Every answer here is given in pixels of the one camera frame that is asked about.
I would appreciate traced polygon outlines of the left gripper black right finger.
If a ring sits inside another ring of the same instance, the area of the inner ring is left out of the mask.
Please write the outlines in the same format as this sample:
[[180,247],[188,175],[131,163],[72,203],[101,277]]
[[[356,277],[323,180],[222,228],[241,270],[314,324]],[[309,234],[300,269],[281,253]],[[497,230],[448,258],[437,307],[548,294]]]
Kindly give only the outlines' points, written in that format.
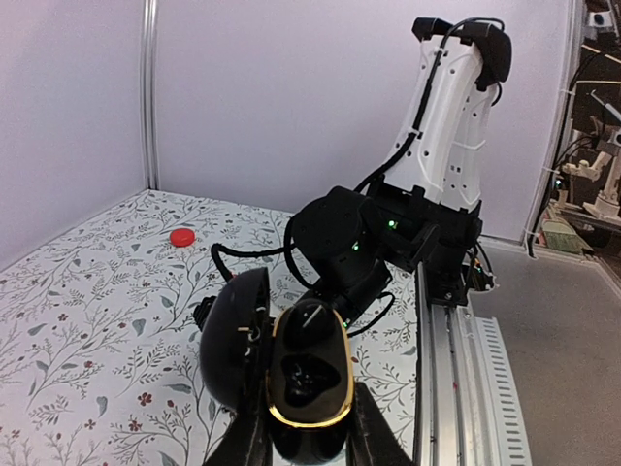
[[346,441],[346,464],[357,466],[411,465],[376,401],[364,383],[356,383]]

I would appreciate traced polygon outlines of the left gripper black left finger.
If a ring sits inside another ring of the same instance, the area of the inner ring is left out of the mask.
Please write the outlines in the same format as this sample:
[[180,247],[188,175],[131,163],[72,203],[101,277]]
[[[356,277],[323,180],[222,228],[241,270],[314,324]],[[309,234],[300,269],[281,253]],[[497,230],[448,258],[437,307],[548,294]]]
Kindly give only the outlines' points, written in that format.
[[264,411],[239,414],[204,466],[267,466],[272,442]]

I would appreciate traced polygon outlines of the black earbud charging case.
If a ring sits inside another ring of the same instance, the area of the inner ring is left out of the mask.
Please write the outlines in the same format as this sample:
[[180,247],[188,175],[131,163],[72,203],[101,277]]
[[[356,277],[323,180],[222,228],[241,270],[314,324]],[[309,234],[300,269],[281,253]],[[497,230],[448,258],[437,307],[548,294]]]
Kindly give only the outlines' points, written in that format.
[[272,316],[269,274],[257,268],[204,299],[193,317],[206,390],[232,422],[265,412],[272,464],[279,455],[294,465],[323,465],[340,454],[354,376],[343,321],[327,302],[303,298]]

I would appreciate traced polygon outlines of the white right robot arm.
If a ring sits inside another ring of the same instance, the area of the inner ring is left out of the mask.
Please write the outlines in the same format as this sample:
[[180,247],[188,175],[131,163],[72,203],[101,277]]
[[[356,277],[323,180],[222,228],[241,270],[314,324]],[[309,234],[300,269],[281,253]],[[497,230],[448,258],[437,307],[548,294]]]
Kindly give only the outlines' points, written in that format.
[[422,269],[435,304],[463,306],[495,286],[483,252],[478,156],[511,67],[512,43],[494,17],[415,20],[419,74],[385,161],[353,188],[336,186],[285,228],[286,264],[298,251],[317,273],[306,295],[355,322],[391,282]]

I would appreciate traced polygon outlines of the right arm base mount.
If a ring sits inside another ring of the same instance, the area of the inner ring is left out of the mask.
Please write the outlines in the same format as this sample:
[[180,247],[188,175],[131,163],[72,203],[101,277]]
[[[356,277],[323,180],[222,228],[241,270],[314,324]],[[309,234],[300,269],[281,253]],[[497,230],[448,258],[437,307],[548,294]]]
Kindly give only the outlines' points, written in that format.
[[471,292],[497,286],[491,261],[480,241],[469,248],[436,245],[416,272],[419,296],[429,305],[458,307],[469,304]]

